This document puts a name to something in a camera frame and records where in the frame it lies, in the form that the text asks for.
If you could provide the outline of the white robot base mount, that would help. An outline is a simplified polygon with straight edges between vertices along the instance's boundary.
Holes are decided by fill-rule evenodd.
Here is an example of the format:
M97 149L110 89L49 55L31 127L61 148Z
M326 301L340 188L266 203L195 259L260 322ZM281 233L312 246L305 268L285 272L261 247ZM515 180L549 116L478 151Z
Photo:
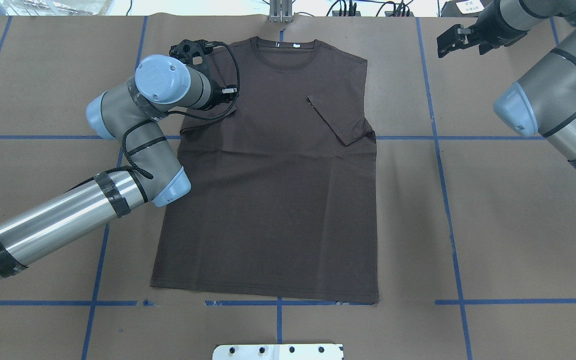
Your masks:
M344 360L342 344L222 344L215 347L213 360Z

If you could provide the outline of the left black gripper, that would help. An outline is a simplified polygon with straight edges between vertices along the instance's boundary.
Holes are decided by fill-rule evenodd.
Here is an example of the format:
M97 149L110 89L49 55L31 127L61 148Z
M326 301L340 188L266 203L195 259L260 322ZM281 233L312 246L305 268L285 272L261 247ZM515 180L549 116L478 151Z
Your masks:
M229 102L229 95L224 92L227 87L219 84L217 78L213 77L209 64L209 55L214 49L225 46L226 43L222 41L183 39L179 44L170 47L170 57L178 59L206 78L203 81L201 96L199 96L198 102L191 106L192 109L208 111L217 105Z

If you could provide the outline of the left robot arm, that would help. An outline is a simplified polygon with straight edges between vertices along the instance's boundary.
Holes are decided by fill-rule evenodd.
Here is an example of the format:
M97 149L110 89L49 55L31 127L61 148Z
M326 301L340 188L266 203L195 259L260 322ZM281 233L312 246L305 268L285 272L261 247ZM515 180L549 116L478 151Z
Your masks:
M175 108L233 108L239 85L221 86L207 55L221 41L185 39L168 55L142 59L134 75L103 92L86 108L99 137L118 141L127 164L94 174L69 191L0 223L0 280L146 203L164 207L191 183L159 122Z

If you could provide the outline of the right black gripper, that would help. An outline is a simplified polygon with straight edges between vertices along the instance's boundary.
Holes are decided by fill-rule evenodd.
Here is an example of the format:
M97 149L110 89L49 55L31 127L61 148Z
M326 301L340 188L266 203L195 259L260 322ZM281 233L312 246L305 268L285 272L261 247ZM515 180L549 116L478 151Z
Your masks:
M437 55L439 59L443 59L453 51L473 46L477 46L478 53L484 55L493 49L510 47L526 34L526 30L512 27L505 20L500 2L492 2L479 14L474 25L463 27L456 23L439 35L436 39Z

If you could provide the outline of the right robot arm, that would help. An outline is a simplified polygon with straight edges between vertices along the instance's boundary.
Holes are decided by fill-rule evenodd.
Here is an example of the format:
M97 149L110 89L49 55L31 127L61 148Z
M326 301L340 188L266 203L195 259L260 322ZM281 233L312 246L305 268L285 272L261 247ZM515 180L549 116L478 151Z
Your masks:
M513 82L493 110L520 136L541 135L576 170L576 0L494 0L473 25L457 23L439 35L437 55L510 47L550 18L564 19L573 31Z

